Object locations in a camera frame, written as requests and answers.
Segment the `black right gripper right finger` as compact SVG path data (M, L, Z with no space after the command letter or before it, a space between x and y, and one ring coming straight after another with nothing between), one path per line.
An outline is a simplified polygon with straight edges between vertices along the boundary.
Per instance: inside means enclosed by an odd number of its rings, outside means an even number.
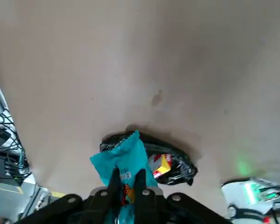
M229 221L203 204L176 192L164 197L158 187L146 185L146 171L135 178L134 222L136 224L227 224Z

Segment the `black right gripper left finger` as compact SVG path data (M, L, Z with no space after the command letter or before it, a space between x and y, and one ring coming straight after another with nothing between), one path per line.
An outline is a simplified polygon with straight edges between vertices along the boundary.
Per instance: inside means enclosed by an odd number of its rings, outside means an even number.
M83 200L68 194L20 220L21 224L102 224L107 215L119 214L121 206L119 169L115 168L107 187L95 188Z

